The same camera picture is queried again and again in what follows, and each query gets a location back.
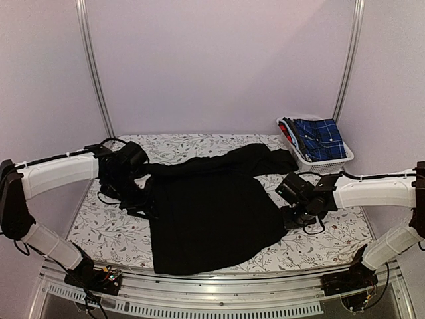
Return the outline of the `black long sleeve shirt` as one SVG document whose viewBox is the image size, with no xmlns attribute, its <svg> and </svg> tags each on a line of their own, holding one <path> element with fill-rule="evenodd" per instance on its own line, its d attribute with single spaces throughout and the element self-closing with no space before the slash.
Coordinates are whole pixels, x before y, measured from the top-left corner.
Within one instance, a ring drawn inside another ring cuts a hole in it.
<svg viewBox="0 0 425 319">
<path fill-rule="evenodd" d="M 228 268 L 277 243 L 287 231 L 259 177 L 297 169 L 289 151 L 265 144 L 145 165 L 154 271 L 180 276 Z"/>
</svg>

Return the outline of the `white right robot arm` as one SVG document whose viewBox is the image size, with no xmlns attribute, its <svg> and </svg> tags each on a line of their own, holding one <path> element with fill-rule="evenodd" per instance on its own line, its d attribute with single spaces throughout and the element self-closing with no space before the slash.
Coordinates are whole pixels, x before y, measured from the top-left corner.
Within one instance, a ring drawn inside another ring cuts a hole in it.
<svg viewBox="0 0 425 319">
<path fill-rule="evenodd" d="M 424 240 L 424 162 L 413 169 L 381 175 L 350 175 L 344 171 L 321 177 L 316 185 L 300 174 L 289 173 L 277 186 L 276 193 L 288 207 L 290 223 L 307 225 L 330 211 L 350 207 L 404 207 L 412 217 L 391 228 L 383 236 L 360 249 L 343 276 L 343 284 L 356 290 L 394 257 Z"/>
</svg>

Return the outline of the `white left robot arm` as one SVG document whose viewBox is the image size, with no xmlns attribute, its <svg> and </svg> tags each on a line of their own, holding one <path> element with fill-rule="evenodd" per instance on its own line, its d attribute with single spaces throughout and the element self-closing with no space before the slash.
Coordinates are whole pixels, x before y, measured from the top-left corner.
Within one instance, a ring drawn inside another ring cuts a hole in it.
<svg viewBox="0 0 425 319">
<path fill-rule="evenodd" d="M 136 182 L 146 175 L 148 164 L 146 152 L 135 142 L 124 142 L 118 150 L 100 142 L 29 163 L 5 160 L 1 163 L 1 234 L 73 271 L 74 279 L 84 288 L 94 288 L 99 276 L 92 269 L 92 259 L 38 222 L 30 214 L 27 201 L 71 183 L 97 179 L 101 194 L 117 200 L 128 215 L 152 219 L 149 188 L 141 188 Z"/>
</svg>

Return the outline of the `floral white tablecloth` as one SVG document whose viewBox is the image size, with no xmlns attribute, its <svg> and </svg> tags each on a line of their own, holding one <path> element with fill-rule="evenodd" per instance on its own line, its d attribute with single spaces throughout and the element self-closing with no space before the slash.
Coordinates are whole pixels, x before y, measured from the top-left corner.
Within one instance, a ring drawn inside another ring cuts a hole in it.
<svg viewBox="0 0 425 319">
<path fill-rule="evenodd" d="M 162 134 L 127 135 L 125 141 L 142 146 L 151 162 L 177 164 L 193 157 L 217 156 L 252 143 L 271 150 L 284 148 L 279 135 L 264 134 Z M 79 245 L 93 260 L 129 269 L 153 270 L 149 223 L 130 217 L 111 199 L 98 195 L 93 182 L 69 230 L 67 239 Z M 309 270 L 349 264 L 358 248 L 373 236 L 358 207 L 330 212 L 306 229 L 290 231 L 281 241 L 252 259 L 214 275 L 245 275 Z"/>
</svg>

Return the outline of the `white plastic laundry basket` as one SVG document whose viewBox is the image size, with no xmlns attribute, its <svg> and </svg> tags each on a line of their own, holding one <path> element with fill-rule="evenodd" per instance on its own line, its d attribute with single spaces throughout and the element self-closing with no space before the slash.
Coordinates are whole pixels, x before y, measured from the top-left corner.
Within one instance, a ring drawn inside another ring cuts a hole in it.
<svg viewBox="0 0 425 319">
<path fill-rule="evenodd" d="M 320 174 L 337 172 L 355 157 L 332 118 L 310 120 L 281 117 L 276 124 L 283 145 L 300 171 Z"/>
</svg>

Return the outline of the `light blue folded shirt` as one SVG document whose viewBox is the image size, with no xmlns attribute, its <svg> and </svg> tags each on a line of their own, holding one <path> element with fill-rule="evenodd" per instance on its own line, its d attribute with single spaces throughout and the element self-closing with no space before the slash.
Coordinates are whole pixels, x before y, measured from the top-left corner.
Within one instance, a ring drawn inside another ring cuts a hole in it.
<svg viewBox="0 0 425 319">
<path fill-rule="evenodd" d="M 297 148 L 299 146 L 298 139 L 296 138 L 296 135 L 294 134 L 290 125 L 285 120 L 282 120 L 282 124 L 285 126 L 286 131 L 288 132 L 289 141 L 294 145 L 295 148 Z"/>
</svg>

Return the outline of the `blue plaid shirt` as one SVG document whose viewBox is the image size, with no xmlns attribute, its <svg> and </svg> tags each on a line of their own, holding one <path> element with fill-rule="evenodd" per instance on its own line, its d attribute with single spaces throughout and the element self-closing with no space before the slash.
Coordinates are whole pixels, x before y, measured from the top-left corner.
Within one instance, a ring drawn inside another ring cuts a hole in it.
<svg viewBox="0 0 425 319">
<path fill-rule="evenodd" d="M 306 146 L 311 162 L 341 160 L 347 157 L 343 138 L 333 119 L 293 120 Z"/>
</svg>

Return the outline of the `red black plaid shirt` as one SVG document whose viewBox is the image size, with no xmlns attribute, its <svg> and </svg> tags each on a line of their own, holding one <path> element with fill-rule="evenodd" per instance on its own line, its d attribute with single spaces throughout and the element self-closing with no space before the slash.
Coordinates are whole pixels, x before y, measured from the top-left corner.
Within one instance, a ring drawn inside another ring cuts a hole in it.
<svg viewBox="0 0 425 319">
<path fill-rule="evenodd" d="M 282 133 L 285 135 L 286 139 L 292 143 L 292 137 L 288 131 L 288 129 L 286 128 L 286 125 L 282 122 L 278 122 L 278 126 L 281 129 Z"/>
</svg>

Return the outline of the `dark grey folded shirt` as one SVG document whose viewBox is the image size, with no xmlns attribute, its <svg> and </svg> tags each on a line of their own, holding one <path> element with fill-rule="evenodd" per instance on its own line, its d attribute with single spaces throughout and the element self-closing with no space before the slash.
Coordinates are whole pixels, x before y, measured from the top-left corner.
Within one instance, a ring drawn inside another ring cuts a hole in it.
<svg viewBox="0 0 425 319">
<path fill-rule="evenodd" d="M 301 135 L 299 134 L 294 122 L 291 119 L 288 120 L 288 124 L 291 128 L 291 131 L 294 133 L 294 136 L 296 137 L 300 153 L 302 154 L 303 157 L 305 157 L 306 156 L 306 146 L 305 146 L 305 144 L 304 144 L 304 142 L 301 138 Z"/>
</svg>

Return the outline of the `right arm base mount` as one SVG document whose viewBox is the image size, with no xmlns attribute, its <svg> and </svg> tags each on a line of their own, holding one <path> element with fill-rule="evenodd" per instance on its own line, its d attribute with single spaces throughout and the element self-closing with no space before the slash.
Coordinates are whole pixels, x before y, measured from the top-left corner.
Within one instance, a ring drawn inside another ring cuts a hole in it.
<svg viewBox="0 0 425 319">
<path fill-rule="evenodd" d="M 378 283 L 375 271 L 368 269 L 361 263 L 364 248 L 362 247 L 361 250 L 356 252 L 347 270 L 320 277 L 321 289 L 326 296 L 363 289 L 359 294 L 342 298 L 343 306 L 352 312 L 359 312 L 367 307 Z"/>
</svg>

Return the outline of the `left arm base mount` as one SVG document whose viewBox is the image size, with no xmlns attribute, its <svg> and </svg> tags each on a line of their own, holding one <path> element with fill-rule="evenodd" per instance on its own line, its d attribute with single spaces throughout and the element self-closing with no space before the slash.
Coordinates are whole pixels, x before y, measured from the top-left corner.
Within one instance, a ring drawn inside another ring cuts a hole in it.
<svg viewBox="0 0 425 319">
<path fill-rule="evenodd" d="M 122 272 L 110 265 L 96 268 L 90 257 L 84 257 L 73 270 L 67 270 L 64 279 L 66 284 L 117 296 L 122 284 Z"/>
</svg>

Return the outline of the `aluminium front rail frame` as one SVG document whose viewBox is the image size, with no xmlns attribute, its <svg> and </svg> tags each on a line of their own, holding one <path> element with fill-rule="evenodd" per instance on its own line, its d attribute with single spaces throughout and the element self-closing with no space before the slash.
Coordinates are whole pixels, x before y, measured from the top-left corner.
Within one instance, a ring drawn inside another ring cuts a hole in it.
<svg viewBox="0 0 425 319">
<path fill-rule="evenodd" d="M 348 310 L 360 290 L 328 296 L 321 277 L 342 266 L 269 273 L 217 273 L 172 277 L 124 268 L 115 296 L 85 301 L 51 261 L 43 264 L 30 318 L 416 318 L 400 267 L 377 272 L 366 310 Z"/>
</svg>

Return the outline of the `left aluminium corner post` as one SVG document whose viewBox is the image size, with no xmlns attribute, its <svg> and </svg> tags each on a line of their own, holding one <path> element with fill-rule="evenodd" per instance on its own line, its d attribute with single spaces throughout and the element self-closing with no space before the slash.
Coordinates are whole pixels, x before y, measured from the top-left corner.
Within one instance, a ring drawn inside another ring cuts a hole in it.
<svg viewBox="0 0 425 319">
<path fill-rule="evenodd" d="M 86 6 L 86 1 L 75 0 L 75 4 L 76 4 L 76 13 L 78 17 L 80 34 L 82 38 L 82 46 L 86 56 L 88 72 L 89 72 L 92 86 L 94 89 L 94 94 L 95 94 L 96 102 L 99 108 L 102 123 L 106 131 L 107 137 L 115 138 L 116 134 L 114 132 L 112 119 L 110 117 L 110 113 L 106 105 L 106 100 L 105 100 L 104 92 L 102 89 L 102 83 L 101 83 L 100 75 L 98 72 L 98 66 L 96 63 L 96 56 L 95 56 L 92 36 L 90 32 L 90 24 L 88 19 L 88 10 Z"/>
</svg>

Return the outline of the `aluminium corner post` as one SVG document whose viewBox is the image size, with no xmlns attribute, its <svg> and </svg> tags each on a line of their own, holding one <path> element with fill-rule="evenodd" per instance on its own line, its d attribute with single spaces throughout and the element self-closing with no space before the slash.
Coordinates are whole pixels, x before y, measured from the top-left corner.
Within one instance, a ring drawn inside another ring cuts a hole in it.
<svg viewBox="0 0 425 319">
<path fill-rule="evenodd" d="M 76 4 L 76 13 L 78 17 L 80 34 L 82 38 L 82 46 L 86 56 L 88 72 L 89 72 L 92 86 L 94 89 L 94 94 L 95 94 L 96 102 L 99 108 L 102 123 L 106 131 L 107 137 L 115 138 L 116 134 L 114 132 L 112 119 L 110 117 L 110 113 L 106 105 L 106 100 L 105 100 L 104 92 L 102 89 L 102 83 L 101 83 L 100 75 L 98 72 L 98 66 L 96 63 L 96 56 L 95 56 L 92 36 L 90 32 L 90 24 L 88 19 L 88 10 L 86 6 L 86 1 L 75 0 L 75 4 Z"/>
<path fill-rule="evenodd" d="M 345 58 L 345 64 L 343 68 L 341 83 L 339 86 L 339 91 L 338 91 L 335 107 L 333 110 L 333 119 L 336 123 L 338 123 L 341 119 L 343 106 L 345 103 L 345 99 L 347 97 L 349 84 L 351 81 L 351 75 L 353 73 L 353 68 L 355 65 L 355 59 L 357 55 L 359 41 L 361 38 L 361 29 L 363 24 L 364 11 L 365 11 L 365 0 L 355 0 L 347 55 Z"/>
</svg>

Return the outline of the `right aluminium corner post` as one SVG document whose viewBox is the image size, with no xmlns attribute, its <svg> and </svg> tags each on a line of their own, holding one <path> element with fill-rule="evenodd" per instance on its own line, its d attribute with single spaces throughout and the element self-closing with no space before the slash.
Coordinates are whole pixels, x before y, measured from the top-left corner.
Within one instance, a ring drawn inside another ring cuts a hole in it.
<svg viewBox="0 0 425 319">
<path fill-rule="evenodd" d="M 333 119 L 336 123 L 338 123 L 341 119 L 343 106 L 345 103 L 345 99 L 347 97 L 349 84 L 351 81 L 351 75 L 353 73 L 353 68 L 355 65 L 355 59 L 357 55 L 359 41 L 361 38 L 361 29 L 363 24 L 364 11 L 365 11 L 365 0 L 355 0 L 347 55 L 345 58 L 345 64 L 343 68 L 341 83 L 339 86 L 339 91 L 338 91 L 335 107 L 333 110 Z"/>
</svg>

